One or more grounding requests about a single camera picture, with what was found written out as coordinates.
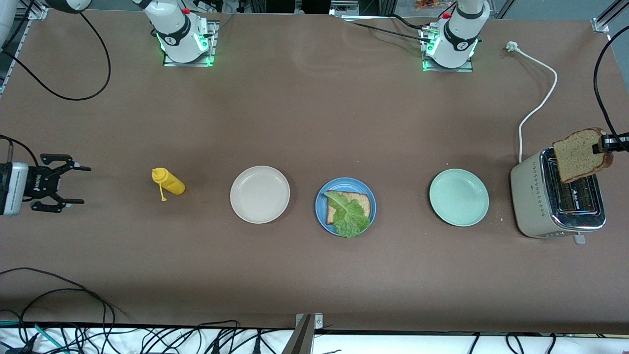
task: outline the toaster lever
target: toaster lever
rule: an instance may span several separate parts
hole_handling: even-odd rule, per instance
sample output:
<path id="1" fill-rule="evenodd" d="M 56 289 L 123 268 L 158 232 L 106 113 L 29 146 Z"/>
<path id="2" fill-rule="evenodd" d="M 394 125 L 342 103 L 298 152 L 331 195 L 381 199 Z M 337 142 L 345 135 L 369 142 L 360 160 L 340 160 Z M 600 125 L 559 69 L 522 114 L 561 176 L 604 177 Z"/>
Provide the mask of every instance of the toaster lever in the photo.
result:
<path id="1" fill-rule="evenodd" d="M 582 246 L 586 243 L 586 236 L 580 232 L 574 235 L 574 243 Z"/>

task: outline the white power cord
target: white power cord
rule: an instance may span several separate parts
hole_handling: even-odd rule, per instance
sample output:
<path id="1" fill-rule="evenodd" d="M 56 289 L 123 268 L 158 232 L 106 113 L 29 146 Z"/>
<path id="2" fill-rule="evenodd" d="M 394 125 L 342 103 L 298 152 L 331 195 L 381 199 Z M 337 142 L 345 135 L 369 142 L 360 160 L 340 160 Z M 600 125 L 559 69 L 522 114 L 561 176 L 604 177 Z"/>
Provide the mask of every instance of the white power cord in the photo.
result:
<path id="1" fill-rule="evenodd" d="M 509 42 L 509 43 L 507 43 L 507 46 L 505 47 L 505 49 L 507 50 L 507 52 L 518 52 L 518 53 L 520 53 L 524 57 L 527 57 L 527 58 L 531 59 L 532 61 L 536 62 L 537 64 L 540 64 L 541 66 L 545 67 L 546 69 L 552 71 L 553 75 L 555 75 L 555 82 L 552 83 L 552 87 L 550 88 L 550 91 L 548 92 L 546 97 L 544 97 L 544 100 L 540 103 L 539 106 L 537 106 L 534 110 L 532 110 L 531 113 L 529 113 L 526 117 L 524 117 L 522 122 L 520 122 L 520 126 L 518 127 L 518 139 L 519 139 L 519 142 L 520 142 L 520 152 L 518 153 L 518 162 L 522 163 L 522 126 L 524 125 L 524 123 L 526 123 L 526 121 L 533 114 L 535 114 L 535 112 L 537 112 L 538 110 L 540 110 L 541 107 L 544 106 L 546 101 L 548 101 L 548 97 L 550 97 L 550 94 L 552 94 L 552 91 L 555 90 L 555 86 L 557 85 L 557 71 L 555 71 L 555 69 L 551 68 L 550 66 L 544 64 L 543 62 L 540 62 L 539 60 L 533 58 L 532 56 L 522 52 L 520 50 L 520 48 L 518 48 L 518 44 L 516 42 Z"/>

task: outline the mint green plate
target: mint green plate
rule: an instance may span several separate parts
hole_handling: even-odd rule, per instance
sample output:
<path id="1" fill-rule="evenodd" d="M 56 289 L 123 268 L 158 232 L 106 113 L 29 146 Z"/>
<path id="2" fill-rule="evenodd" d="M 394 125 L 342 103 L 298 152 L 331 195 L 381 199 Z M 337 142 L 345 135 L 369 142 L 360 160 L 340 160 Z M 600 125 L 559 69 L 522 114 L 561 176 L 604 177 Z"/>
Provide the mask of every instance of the mint green plate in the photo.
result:
<path id="1" fill-rule="evenodd" d="M 487 214 L 489 194 L 482 181 L 464 169 L 447 169 L 430 185 L 430 203 L 445 222 L 472 226 Z"/>

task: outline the bottle cap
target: bottle cap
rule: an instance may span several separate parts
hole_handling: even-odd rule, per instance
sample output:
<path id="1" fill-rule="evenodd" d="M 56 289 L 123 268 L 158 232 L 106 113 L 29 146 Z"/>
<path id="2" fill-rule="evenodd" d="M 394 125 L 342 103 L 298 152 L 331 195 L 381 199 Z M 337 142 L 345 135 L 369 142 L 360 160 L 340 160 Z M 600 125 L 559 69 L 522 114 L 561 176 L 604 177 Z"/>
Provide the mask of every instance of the bottle cap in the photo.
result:
<path id="1" fill-rule="evenodd" d="M 153 178 L 153 181 L 155 183 L 163 183 L 163 182 L 166 182 L 169 174 L 170 173 L 168 172 L 167 169 L 163 167 L 158 167 L 158 168 L 153 169 L 153 171 L 151 172 L 151 177 Z"/>

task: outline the metal frame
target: metal frame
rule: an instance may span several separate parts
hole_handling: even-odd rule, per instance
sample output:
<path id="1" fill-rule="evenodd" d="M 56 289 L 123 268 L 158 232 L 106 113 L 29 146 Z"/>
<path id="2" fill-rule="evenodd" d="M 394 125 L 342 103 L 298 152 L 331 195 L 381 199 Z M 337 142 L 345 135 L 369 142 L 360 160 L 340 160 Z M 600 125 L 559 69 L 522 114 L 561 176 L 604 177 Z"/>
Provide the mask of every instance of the metal frame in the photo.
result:
<path id="1" fill-rule="evenodd" d="M 284 350 L 282 350 L 282 354 L 311 354 L 315 338 L 315 327 L 323 325 L 323 315 L 298 314 L 296 321 L 297 326 L 292 332 L 290 339 L 288 339 Z"/>
<path id="2" fill-rule="evenodd" d="M 26 27 L 24 29 L 24 33 L 22 34 L 22 37 L 19 39 L 18 49 L 16 49 L 15 51 L 16 58 L 18 57 L 20 50 L 22 50 L 22 45 L 24 45 L 24 40 L 26 39 L 26 35 L 28 34 L 28 30 L 31 28 L 32 23 L 33 23 L 32 21 L 26 21 L 25 23 Z M 11 77 L 11 73 L 13 72 L 14 67 L 15 67 L 15 60 L 12 60 L 11 65 L 9 66 L 9 69 L 6 71 L 6 76 L 4 77 L 4 81 L 2 82 L 2 88 L 0 88 L 0 98 L 4 94 L 4 89 L 7 83 L 9 83 L 9 78 Z"/>
<path id="3" fill-rule="evenodd" d="M 592 19 L 595 32 L 609 32 L 608 24 L 629 7 L 629 0 L 614 0 L 598 17 Z"/>
<path id="4" fill-rule="evenodd" d="M 509 12 L 514 3 L 515 0 L 506 0 L 503 7 L 500 8 L 498 13 L 496 13 L 495 18 L 504 18 L 504 16 L 507 15 L 507 12 Z"/>
<path id="5" fill-rule="evenodd" d="M 15 19 L 21 20 L 22 16 L 26 13 L 26 9 L 28 8 L 28 4 L 30 4 L 29 0 L 19 0 L 18 8 L 15 11 Z M 31 11 L 28 13 L 29 20 L 43 20 L 46 18 L 46 14 L 48 13 L 48 7 L 46 3 L 40 0 L 34 0 L 33 5 L 31 7 Z"/>

